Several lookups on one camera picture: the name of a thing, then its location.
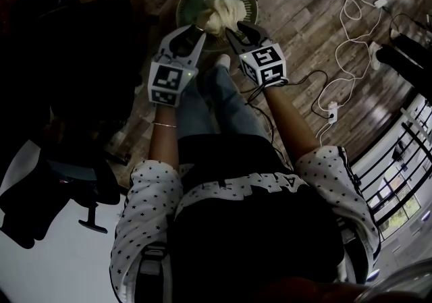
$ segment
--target electrical outlet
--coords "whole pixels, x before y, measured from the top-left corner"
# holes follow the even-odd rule
[[[338,104],[332,101],[329,104],[329,124],[334,124],[338,121]]]

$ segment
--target cable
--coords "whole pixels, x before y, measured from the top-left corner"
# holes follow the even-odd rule
[[[366,2],[365,0],[360,0],[360,1],[362,1],[362,2],[363,2],[364,4],[366,4],[366,5],[370,5],[371,7],[377,8],[374,4],[369,3],[369,2]],[[355,4],[355,6],[357,7],[358,12],[360,13],[360,15],[359,15],[357,18],[355,18],[354,16],[350,16],[350,15],[348,14],[348,12],[347,12],[347,10],[346,10],[347,5],[348,5],[348,2],[352,2],[352,3]],[[328,85],[323,89],[323,91],[321,92],[321,94],[318,96],[318,107],[319,107],[322,111],[324,111],[324,112],[329,112],[329,110],[328,110],[328,109],[324,109],[324,108],[321,106],[321,98],[322,98],[324,92],[325,92],[325,91],[326,91],[326,90],[327,90],[327,89],[328,89],[332,84],[334,84],[334,83],[337,82],[337,81],[347,81],[347,82],[351,82],[351,81],[352,81],[352,87],[351,87],[351,91],[350,91],[350,95],[349,95],[348,99],[347,99],[345,102],[343,102],[341,105],[338,105],[338,106],[337,106],[337,108],[340,109],[341,107],[345,106],[346,103],[347,103],[348,101],[350,101],[350,99],[351,99],[351,97],[352,97],[352,92],[353,92],[354,87],[355,87],[355,85],[356,85],[356,81],[357,81],[357,80],[361,80],[361,79],[363,79],[364,76],[366,75],[367,70],[368,70],[369,66],[371,65],[372,57],[371,57],[371,54],[369,53],[369,46],[368,46],[367,42],[366,42],[366,41],[363,41],[363,40],[361,40],[361,39],[364,38],[364,37],[366,37],[366,36],[370,36],[370,35],[372,35],[372,33],[373,33],[373,32],[375,31],[375,29],[378,27],[378,25],[379,25],[379,23],[380,23],[380,21],[381,21],[381,16],[382,16],[382,13],[383,13],[383,9],[381,8],[381,9],[379,10],[379,17],[378,17],[378,21],[377,21],[377,23],[373,26],[372,30],[371,30],[368,34],[363,34],[363,35],[361,35],[361,36],[358,36],[357,38],[350,38],[350,36],[348,35],[348,31],[347,31],[346,26],[345,26],[345,23],[344,23],[344,21],[343,21],[343,19],[342,19],[342,14],[343,14],[343,13],[344,13],[345,16],[346,16],[348,19],[350,19],[350,20],[353,20],[353,21],[360,21],[360,20],[362,19],[362,10],[361,10],[360,6],[358,5],[358,3],[357,3],[355,0],[345,0],[344,6],[342,7],[342,9],[341,9],[341,11],[340,11],[340,14],[339,14],[339,19],[340,19],[340,22],[341,22],[341,24],[342,24],[342,28],[344,29],[344,32],[345,32],[345,35],[346,35],[347,40],[344,41],[342,44],[340,44],[340,45],[336,48],[336,50],[335,50],[335,59],[336,59],[336,63],[337,63],[337,65],[339,66],[339,68],[340,68],[344,73],[347,73],[348,75],[350,75],[351,78],[338,78],[338,79],[335,79],[335,80],[331,81],[331,82],[330,82],[330,83],[329,83],[329,84],[328,84]],[[368,65],[366,66],[366,69],[365,69],[365,71],[363,72],[362,76],[359,77],[359,78],[357,78],[357,77],[356,77],[352,72],[348,72],[347,70],[345,70],[345,69],[342,67],[342,65],[341,65],[341,63],[340,63],[340,61],[339,61],[339,58],[338,58],[338,54],[337,54],[337,53],[339,52],[340,48],[343,47],[343,46],[344,46],[345,44],[347,44],[347,43],[363,44],[363,45],[366,46],[366,48],[367,48],[367,50],[368,50],[369,63],[368,63]]]
[[[399,32],[399,26],[398,26],[398,24],[397,23],[395,23],[394,22],[394,20],[395,20],[395,18],[393,17],[393,14],[391,13],[391,11],[390,10],[388,10],[388,8],[387,7],[383,7],[383,10],[387,13],[387,14],[389,14],[389,16],[391,17],[391,22],[390,22],[390,26],[389,26],[389,36],[391,37],[391,33],[392,33],[392,24],[394,23],[395,24],[395,26],[396,26],[396,30]]]
[[[313,74],[315,74],[315,73],[323,73],[324,75],[325,75],[325,82],[324,82],[324,85],[323,85],[323,89],[327,86],[327,83],[328,83],[328,80],[329,80],[329,76],[328,76],[328,74],[326,73],[326,72],[324,72],[323,70],[313,70],[313,71],[311,71],[309,74],[307,74],[303,79],[301,79],[300,81],[298,81],[298,82],[293,82],[293,83],[289,83],[288,82],[288,80],[284,80],[283,82],[281,82],[280,84],[276,84],[276,85],[274,85],[274,86],[279,86],[279,87],[282,87],[282,86],[298,86],[298,85],[300,85],[300,84],[303,84],[310,76],[312,76]],[[267,123],[267,125],[269,126],[269,129],[271,130],[271,144],[273,145],[273,143],[274,143],[274,140],[275,140],[275,126],[273,125],[273,122],[271,121],[271,119],[270,119],[270,117],[262,110],[262,109],[260,109],[259,107],[256,107],[255,105],[252,105],[252,102],[253,102],[253,100],[255,100],[259,95],[260,95],[260,93],[262,93],[262,91],[264,90],[264,88],[268,85],[268,84],[270,84],[271,83],[271,81],[268,81],[268,82],[265,82],[263,85],[261,85],[261,86],[258,86],[258,87],[255,87],[255,88],[253,88],[253,89],[251,89],[251,90],[246,90],[246,91],[243,91],[243,92],[240,92],[240,93],[248,93],[248,92],[252,92],[252,94],[248,97],[248,100],[247,100],[247,102],[246,102],[246,104],[245,105],[249,105],[250,107],[252,107],[253,109],[255,109],[255,110],[258,110],[260,113],[261,113],[261,115],[264,117],[264,119],[265,119],[265,121],[266,121],[266,123]],[[318,101],[318,98],[319,98],[319,95],[318,95],[318,97],[313,101],[313,103],[312,103],[312,105],[310,106],[310,109],[311,109],[311,111],[315,114],[315,115],[318,115],[319,117],[322,117],[322,118],[324,118],[324,119],[329,119],[329,117],[325,117],[325,116],[322,116],[322,115],[320,115],[319,113],[317,113],[317,112],[315,112],[315,110],[313,109],[313,105]],[[287,164],[287,166],[288,167],[290,167],[290,164],[287,162],[287,160],[286,160],[286,158],[285,158],[285,156],[284,156],[284,154],[282,153],[282,151],[280,150],[280,148],[278,149],[278,148],[275,148],[275,147],[273,147],[280,155],[281,155],[281,157],[284,159],[284,161],[285,161],[285,163]]]
[[[317,112],[313,109],[314,104],[318,101],[319,96],[321,95],[322,91],[323,91],[324,88],[327,86],[327,83],[328,83],[328,81],[329,81],[329,75],[328,75],[324,70],[320,70],[320,69],[313,70],[313,71],[311,71],[309,74],[307,74],[305,77],[303,77],[303,79],[301,79],[301,80],[298,81],[298,82],[289,83],[289,82],[286,80],[286,81],[284,81],[284,82],[282,82],[281,84],[278,84],[278,85],[276,85],[276,86],[298,86],[298,85],[303,84],[304,82],[306,82],[306,80],[307,80],[308,78],[310,78],[310,77],[311,77],[313,74],[315,74],[315,73],[322,73],[322,74],[324,74],[324,75],[325,75],[325,82],[324,82],[323,88],[321,89],[320,94],[318,94],[317,98],[313,101],[312,105],[310,106],[310,110],[311,110],[315,115],[317,115],[317,116],[319,116],[319,117],[321,117],[321,118],[323,118],[323,119],[329,119],[328,117],[325,117],[325,116],[323,116],[323,115],[320,115],[319,113],[317,113]],[[262,86],[259,86],[259,87],[252,88],[252,89],[250,89],[250,90],[245,90],[245,91],[240,92],[240,93],[249,93],[249,92],[252,92],[252,91],[253,91],[253,93],[248,97],[248,102],[247,102],[246,104],[247,104],[247,105],[251,104],[251,102],[253,102],[253,100],[255,100],[255,99],[260,95],[260,93],[264,90],[264,87],[266,87],[266,84],[264,84],[264,85],[262,85]]]
[[[406,16],[408,19],[410,19],[412,22],[414,22],[418,27],[420,27],[420,28],[422,28],[423,30],[427,30],[427,28],[426,28],[426,26],[424,25],[424,24],[422,24],[421,22],[419,22],[419,21],[416,21],[416,20],[414,20],[413,18],[411,18],[408,14],[405,14],[405,13],[399,13],[398,15],[396,15],[396,16],[392,16],[391,17],[391,22],[390,22],[390,29],[392,29],[392,24],[395,24],[396,25],[396,28],[397,28],[397,30],[398,30],[398,32],[399,32],[399,26],[398,26],[398,24],[397,23],[395,23],[395,20],[399,17],[399,16]]]
[[[317,135],[315,136],[316,138],[318,137],[318,134],[320,133],[320,131],[322,130],[322,129],[324,129],[324,127],[326,127],[326,126],[328,126],[330,123],[326,123],[318,132],[317,132]],[[321,139],[322,139],[322,137],[323,137],[323,135],[333,126],[333,124],[334,123],[332,123],[332,124],[330,124],[330,126],[326,129],[326,130],[324,130],[323,131],[323,133],[319,136],[319,145],[322,147],[323,146],[323,143],[321,142]]]

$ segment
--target black cable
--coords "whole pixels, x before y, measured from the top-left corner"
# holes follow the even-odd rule
[[[423,30],[426,30],[427,28],[426,28],[426,26],[424,25],[424,24],[422,24],[421,22],[419,22],[419,21],[416,21],[416,20],[414,20],[413,18],[411,18],[408,14],[405,14],[405,13],[399,13],[398,15],[396,15],[396,16],[392,16],[391,17],[391,22],[390,22],[390,29],[389,30],[391,30],[392,29],[392,24],[395,24],[396,25],[396,28],[398,29],[398,32],[399,32],[399,26],[398,26],[398,24],[397,23],[395,23],[395,20],[399,17],[399,16],[406,16],[408,19],[410,19],[412,22],[414,22],[418,27],[420,27],[420,28],[422,28]]]
[[[383,7],[383,9],[384,9],[384,11],[386,12],[386,13],[388,13],[389,14],[389,16],[391,17],[391,22],[390,22],[390,27],[389,27],[389,36],[391,37],[391,33],[392,33],[392,24],[394,23],[395,25],[396,25],[396,30],[399,32],[399,26],[398,26],[398,24],[397,23],[395,23],[394,22],[394,17],[393,17],[393,14],[391,13],[391,11],[390,10],[388,10],[388,8],[386,8],[386,7]]]
[[[321,96],[321,93],[324,91],[324,88],[327,86],[327,83],[329,81],[329,76],[326,72],[324,72],[323,70],[313,70],[312,72],[310,72],[308,75],[306,75],[303,79],[301,79],[298,82],[293,82],[293,83],[289,83],[287,80],[281,82],[280,84],[276,84],[274,86],[278,86],[278,87],[283,87],[283,86],[298,86],[300,84],[303,84],[311,75],[315,74],[315,73],[323,73],[325,74],[325,83],[323,85],[323,88],[321,89],[320,93],[318,94],[317,98],[313,101],[312,105],[310,106],[311,111],[315,114],[318,115],[319,117],[322,117],[324,119],[329,119],[329,117],[325,117],[320,115],[319,113],[315,112],[313,109],[313,105],[318,101],[318,98]],[[244,91],[242,93],[247,93],[250,91],[253,91],[252,94],[248,97],[247,103],[246,105],[249,105],[250,107],[252,107],[253,109],[258,110],[264,117],[265,119],[268,121],[269,125],[270,125],[270,130],[271,130],[271,144],[273,145],[273,142],[275,140],[275,126],[273,125],[273,122],[271,121],[270,117],[263,111],[261,110],[259,107],[256,107],[254,105],[252,105],[252,102],[260,95],[260,93],[264,90],[264,88],[268,85],[272,83],[272,81],[266,81],[264,84],[262,84],[261,86],[258,86],[256,88],[253,88],[252,90],[248,90],[248,91]],[[281,151],[276,149],[275,150],[277,152],[280,153],[280,155],[282,155]]]

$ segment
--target jeans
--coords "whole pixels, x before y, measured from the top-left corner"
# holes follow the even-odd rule
[[[269,139],[254,111],[245,105],[226,67],[218,65],[205,73],[203,89],[211,99],[219,129],[224,134],[258,135]],[[196,79],[185,89],[177,108],[178,138],[216,134]]]
[[[428,74],[432,72],[432,53],[403,34],[394,39],[394,44],[418,65],[387,45],[383,45],[383,48],[377,51],[378,61],[390,65],[421,95],[432,102],[432,90],[428,84]]]

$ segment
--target white cube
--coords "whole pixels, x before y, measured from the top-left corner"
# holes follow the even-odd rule
[[[183,90],[197,72],[197,70],[152,62],[148,77],[149,100],[152,103],[177,107]]]
[[[239,55],[243,72],[258,86],[278,84],[286,78],[286,60],[279,44]]]

